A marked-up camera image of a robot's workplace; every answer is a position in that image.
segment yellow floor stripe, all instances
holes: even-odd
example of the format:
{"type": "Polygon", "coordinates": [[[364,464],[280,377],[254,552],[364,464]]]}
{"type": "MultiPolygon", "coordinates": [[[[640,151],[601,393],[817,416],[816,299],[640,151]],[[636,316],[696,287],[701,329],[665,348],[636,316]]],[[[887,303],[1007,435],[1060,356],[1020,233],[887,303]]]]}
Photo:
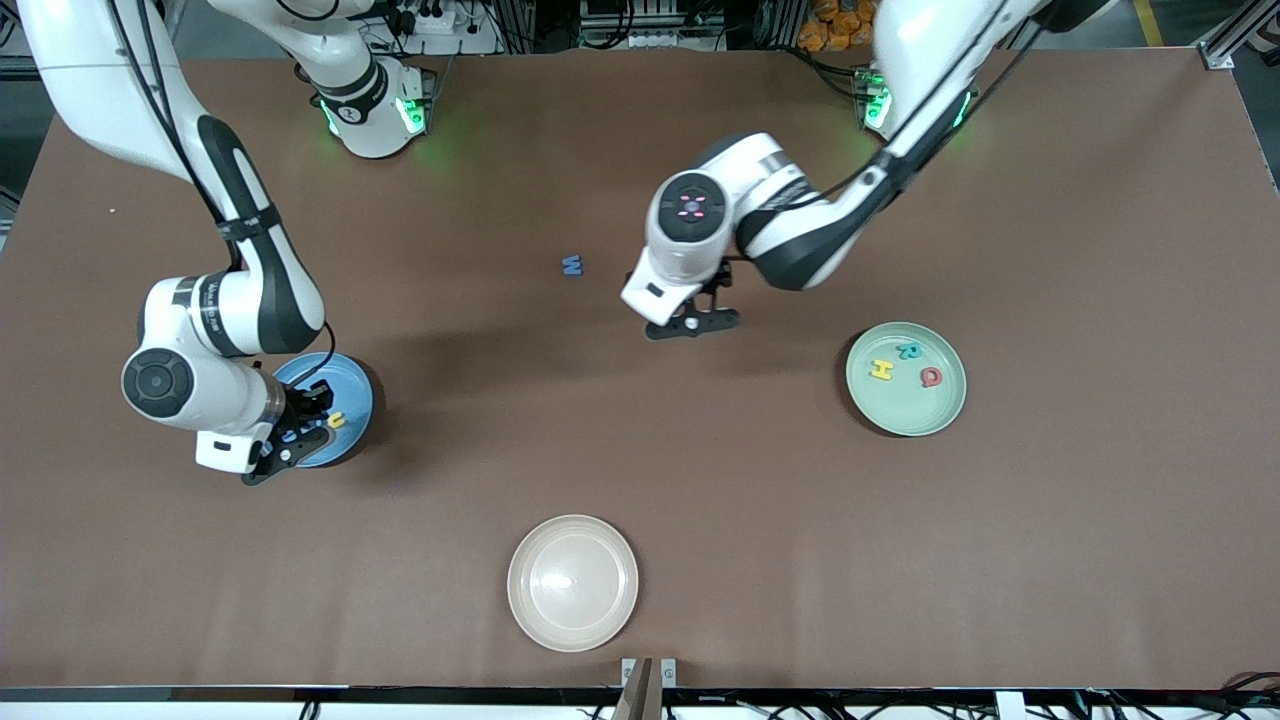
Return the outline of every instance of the yellow floor stripe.
{"type": "Polygon", "coordinates": [[[1156,13],[1151,9],[1151,0],[1133,0],[1133,9],[1138,12],[1138,24],[1142,26],[1142,36],[1147,38],[1147,46],[1164,47],[1165,38],[1160,35],[1160,26],[1156,24],[1156,13]]]}

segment blue plate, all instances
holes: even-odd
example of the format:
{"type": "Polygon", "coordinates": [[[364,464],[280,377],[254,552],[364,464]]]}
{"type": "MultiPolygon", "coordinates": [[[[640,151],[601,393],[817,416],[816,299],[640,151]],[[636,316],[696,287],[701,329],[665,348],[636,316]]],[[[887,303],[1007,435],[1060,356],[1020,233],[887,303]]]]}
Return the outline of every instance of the blue plate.
{"type": "MultiPolygon", "coordinates": [[[[282,383],[293,382],[293,378],[315,368],[317,363],[324,360],[324,352],[298,355],[282,365],[275,372],[275,378],[282,383]]],[[[351,357],[335,352],[324,368],[316,370],[298,388],[310,389],[320,380],[329,380],[329,388],[333,391],[333,407],[329,409],[329,414],[342,413],[347,424],[334,430],[337,437],[333,438],[333,442],[298,462],[298,468],[328,465],[349,452],[369,429],[369,419],[374,414],[374,386],[369,382],[365,370],[351,357]]]]}

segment green light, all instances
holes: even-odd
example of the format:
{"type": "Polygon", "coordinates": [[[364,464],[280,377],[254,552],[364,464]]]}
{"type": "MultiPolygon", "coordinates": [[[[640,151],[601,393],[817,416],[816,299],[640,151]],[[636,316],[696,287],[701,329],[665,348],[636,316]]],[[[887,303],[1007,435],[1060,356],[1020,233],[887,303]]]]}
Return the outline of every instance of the green light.
{"type": "Polygon", "coordinates": [[[416,100],[401,100],[397,97],[396,109],[401,111],[401,118],[404,120],[404,129],[408,132],[417,135],[426,128],[425,113],[416,100]]]}
{"type": "Polygon", "coordinates": [[[964,105],[960,105],[960,113],[956,115],[956,122],[951,123],[951,127],[957,128],[960,123],[964,122],[964,111],[969,109],[969,101],[973,100],[973,92],[964,94],[964,105]]]}
{"type": "Polygon", "coordinates": [[[867,104],[867,124],[879,129],[884,124],[884,115],[888,114],[888,106],[893,102],[893,96],[890,94],[888,88],[881,91],[870,102],[867,104]]]}
{"type": "Polygon", "coordinates": [[[338,137],[338,124],[333,122],[333,113],[329,111],[329,106],[324,104],[324,100],[320,101],[320,109],[324,110],[324,117],[329,120],[329,132],[334,137],[338,137]]]}

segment plate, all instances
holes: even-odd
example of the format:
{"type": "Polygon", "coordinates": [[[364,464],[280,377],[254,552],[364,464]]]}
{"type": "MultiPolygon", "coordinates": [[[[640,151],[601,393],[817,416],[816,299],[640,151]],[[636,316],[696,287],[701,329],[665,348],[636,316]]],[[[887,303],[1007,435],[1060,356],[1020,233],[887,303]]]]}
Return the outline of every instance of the plate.
{"type": "Polygon", "coordinates": [[[845,380],[868,420],[906,437],[950,425],[968,392],[960,355],[915,323],[884,323],[863,333],[849,348],[845,380]]]}
{"type": "Polygon", "coordinates": [[[612,525],[562,515],[530,532],[507,571],[520,629],[559,652],[600,647],[627,624],[640,591],[631,546],[612,525]]]}
{"type": "MultiPolygon", "coordinates": [[[[325,355],[326,352],[298,355],[280,365],[275,378],[282,383],[291,383],[293,378],[315,368],[325,355]]],[[[347,423],[335,430],[333,442],[298,462],[298,468],[319,468],[349,452],[369,429],[369,419],[374,414],[374,386],[369,382],[364,368],[351,357],[335,352],[324,368],[300,384],[298,389],[311,389],[311,386],[320,380],[329,380],[329,389],[333,391],[333,407],[329,413],[342,413],[347,423]]]]}

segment table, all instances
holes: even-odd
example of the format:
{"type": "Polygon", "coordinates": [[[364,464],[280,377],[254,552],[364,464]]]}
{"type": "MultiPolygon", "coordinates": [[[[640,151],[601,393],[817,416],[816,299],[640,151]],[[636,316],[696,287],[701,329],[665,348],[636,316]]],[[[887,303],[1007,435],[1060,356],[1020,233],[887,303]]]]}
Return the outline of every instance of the table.
{"type": "Polygon", "coordinates": [[[0,263],[0,683],[593,685],[650,655],[695,687],[1216,687],[1280,664],[1280,202],[1194,50],[1033,53],[829,282],[744,268],[740,329],[664,343],[617,292],[666,177],[751,129],[819,187],[874,151],[795,59],[463,58],[434,136],[379,161],[285,61],[189,77],[378,421],[348,461],[246,488],[137,416],[147,288],[224,251],[189,187],[58,124],[0,263]],[[938,436],[842,401],[849,340],[896,319],[966,363],[938,436]],[[581,655],[504,594],[567,512],[643,574],[581,655]]]}

